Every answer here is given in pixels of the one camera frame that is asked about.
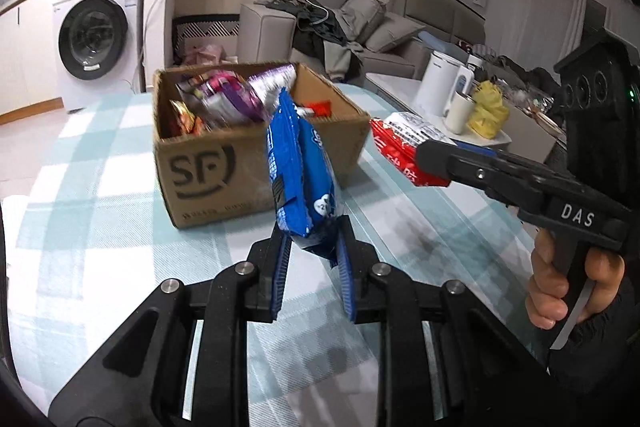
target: washing machine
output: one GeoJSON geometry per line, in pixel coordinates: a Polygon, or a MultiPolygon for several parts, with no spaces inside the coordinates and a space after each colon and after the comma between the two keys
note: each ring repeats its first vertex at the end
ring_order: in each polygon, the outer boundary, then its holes
{"type": "Polygon", "coordinates": [[[142,0],[54,0],[58,91],[67,111],[144,91],[142,0]]]}

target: white heart print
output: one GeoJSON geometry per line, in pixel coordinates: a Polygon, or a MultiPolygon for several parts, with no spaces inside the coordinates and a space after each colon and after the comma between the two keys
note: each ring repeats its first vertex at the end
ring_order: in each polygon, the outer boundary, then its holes
{"type": "Polygon", "coordinates": [[[325,194],[319,200],[314,201],[314,210],[322,217],[326,217],[329,213],[329,194],[325,194]]]}

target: yellow plastic bag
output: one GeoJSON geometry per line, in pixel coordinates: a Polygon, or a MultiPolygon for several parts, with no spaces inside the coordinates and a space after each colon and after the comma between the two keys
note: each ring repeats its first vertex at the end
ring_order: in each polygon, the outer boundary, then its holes
{"type": "Polygon", "coordinates": [[[482,82],[472,95],[476,108],[468,126],[483,138],[495,138],[509,118],[509,108],[502,103],[502,92],[488,80],[482,82]]]}

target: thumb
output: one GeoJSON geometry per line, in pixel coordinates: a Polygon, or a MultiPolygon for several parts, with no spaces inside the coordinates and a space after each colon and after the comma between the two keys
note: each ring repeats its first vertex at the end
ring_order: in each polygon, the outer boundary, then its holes
{"type": "Polygon", "coordinates": [[[584,270],[587,277],[596,284],[578,323],[604,311],[613,302],[625,275],[625,261],[617,253],[591,247],[584,262],[584,270]]]}

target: white cabinet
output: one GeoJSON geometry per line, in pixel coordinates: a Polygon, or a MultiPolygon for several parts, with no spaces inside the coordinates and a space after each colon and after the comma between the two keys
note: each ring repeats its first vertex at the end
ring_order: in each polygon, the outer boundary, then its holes
{"type": "Polygon", "coordinates": [[[26,0],[20,4],[20,57],[29,104],[58,97],[52,0],[26,0]]]}
{"type": "Polygon", "coordinates": [[[0,114],[30,105],[20,56],[19,6],[0,15],[0,114]]]}

